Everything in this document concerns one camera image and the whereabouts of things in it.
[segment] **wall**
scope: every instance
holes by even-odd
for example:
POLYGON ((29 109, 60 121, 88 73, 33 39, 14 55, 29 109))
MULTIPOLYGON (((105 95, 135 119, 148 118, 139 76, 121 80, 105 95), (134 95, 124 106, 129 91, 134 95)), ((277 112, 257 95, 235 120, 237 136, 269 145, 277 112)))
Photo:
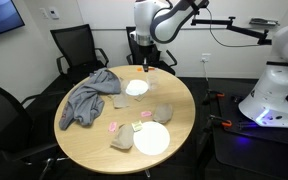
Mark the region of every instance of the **wall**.
MULTIPOLYGON (((132 0, 76 0, 78 2, 84 23, 90 24, 93 29, 125 29, 125 26, 134 24, 132 0)), ((179 0, 170 0, 174 7, 179 0)), ((285 0, 210 0, 207 8, 212 12, 213 19, 227 20, 228 16, 236 16, 234 24, 239 27, 252 27, 251 18, 266 18, 280 21, 288 9, 288 1, 285 0)), ((210 14, 201 9, 198 19, 209 19, 210 14)), ((182 29, 207 28, 208 25, 191 26, 191 22, 184 23, 182 29)))
MULTIPOLYGON (((26 0, 25 2, 42 36, 48 41, 49 48, 54 54, 60 55, 49 30, 83 24, 78 3, 76 0, 26 0), (57 7, 61 16, 59 20, 43 19, 38 9, 49 6, 57 7)), ((113 21, 116 22, 118 19, 114 19, 114 16, 107 19, 107 23, 113 21)), ((282 22, 280 27, 285 24, 288 24, 288 20, 282 22)), ((277 29, 271 29, 270 36, 277 29)), ((224 44, 244 45, 256 43, 256 40, 251 37, 222 29, 213 30, 213 33, 224 44)), ((96 46, 103 48, 107 53, 110 59, 110 67, 127 64, 125 57, 130 53, 130 50, 124 30, 93 30, 93 34, 96 46)), ((247 48, 220 46, 207 29, 182 30, 178 37, 167 45, 167 48, 178 60, 178 65, 174 67, 177 76, 186 77, 207 75, 209 77, 258 78, 265 68, 265 63, 271 51, 270 46, 247 48), (212 54, 211 60, 205 64, 205 68, 200 62, 202 53, 212 54)), ((169 61, 165 53, 162 56, 166 58, 166 61, 169 61)))
POLYGON ((25 26, 0 35, 0 86, 18 100, 40 93, 59 75, 23 0, 14 0, 25 26))

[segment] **pink object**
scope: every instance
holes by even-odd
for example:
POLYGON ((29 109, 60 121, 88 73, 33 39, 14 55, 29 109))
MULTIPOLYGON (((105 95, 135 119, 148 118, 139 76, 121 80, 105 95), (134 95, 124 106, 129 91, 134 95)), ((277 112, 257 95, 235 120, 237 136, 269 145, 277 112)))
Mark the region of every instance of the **pink object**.
POLYGON ((117 126, 117 122, 111 122, 110 126, 108 127, 108 131, 114 132, 117 126))
POLYGON ((152 113, 151 113, 151 111, 143 111, 143 112, 141 112, 141 116, 142 117, 149 117, 149 116, 152 116, 152 113))

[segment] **blue light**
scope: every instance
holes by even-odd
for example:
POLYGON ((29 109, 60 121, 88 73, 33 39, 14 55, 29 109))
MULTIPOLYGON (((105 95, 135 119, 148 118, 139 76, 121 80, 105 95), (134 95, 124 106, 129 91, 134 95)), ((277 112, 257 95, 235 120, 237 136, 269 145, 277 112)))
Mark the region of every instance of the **blue light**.
POLYGON ((260 114, 257 118, 256 121, 260 121, 270 110, 269 109, 265 109, 265 111, 262 112, 262 114, 260 114))

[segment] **round wooden table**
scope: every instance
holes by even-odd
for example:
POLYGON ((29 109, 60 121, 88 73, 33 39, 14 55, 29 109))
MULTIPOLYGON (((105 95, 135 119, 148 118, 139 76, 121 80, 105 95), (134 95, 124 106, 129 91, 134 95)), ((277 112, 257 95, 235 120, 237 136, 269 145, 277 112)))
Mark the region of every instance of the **round wooden table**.
POLYGON ((74 122, 67 130, 61 130, 59 120, 70 93, 62 100, 55 116, 55 135, 61 149, 77 164, 105 174, 143 171, 172 156, 187 139, 195 119, 195 104, 190 91, 181 80, 163 70, 145 73, 139 72, 138 68, 141 66, 119 66, 109 70, 124 80, 146 81, 147 74, 156 74, 159 81, 157 89, 147 91, 140 102, 135 100, 134 96, 128 96, 129 107, 121 109, 115 109, 113 100, 107 95, 102 95, 101 98, 105 101, 102 114, 89 127, 74 122), (154 113, 159 103, 170 103, 173 106, 172 119, 164 124, 170 134, 170 144, 163 153, 150 156, 141 153, 135 145, 129 150, 119 150, 110 146, 117 134, 117 130, 108 131, 111 122, 117 122, 117 126, 120 126, 138 120, 142 123, 152 121, 152 117, 141 117, 141 112, 154 113))

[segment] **gray cloth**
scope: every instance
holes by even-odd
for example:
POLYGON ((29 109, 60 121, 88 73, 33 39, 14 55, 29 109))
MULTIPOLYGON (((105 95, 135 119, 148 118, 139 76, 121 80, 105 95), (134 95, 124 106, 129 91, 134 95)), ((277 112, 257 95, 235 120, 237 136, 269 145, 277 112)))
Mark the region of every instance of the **gray cloth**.
POLYGON ((91 125, 104 107, 99 93, 121 93, 118 77, 106 68, 99 69, 88 81, 72 91, 59 122, 60 128, 66 130, 75 120, 82 126, 91 125))

